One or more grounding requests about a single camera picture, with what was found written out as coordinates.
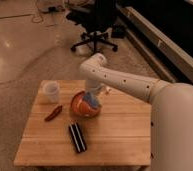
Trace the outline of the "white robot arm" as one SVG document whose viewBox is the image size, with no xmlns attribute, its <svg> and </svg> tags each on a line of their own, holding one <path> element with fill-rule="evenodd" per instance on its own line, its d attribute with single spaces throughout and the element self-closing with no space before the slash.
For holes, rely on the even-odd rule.
<svg viewBox="0 0 193 171">
<path fill-rule="evenodd" d="M 108 69 L 100 53 L 80 65 L 88 79 L 151 105 L 151 171 L 193 171 L 193 85 Z"/>
</svg>

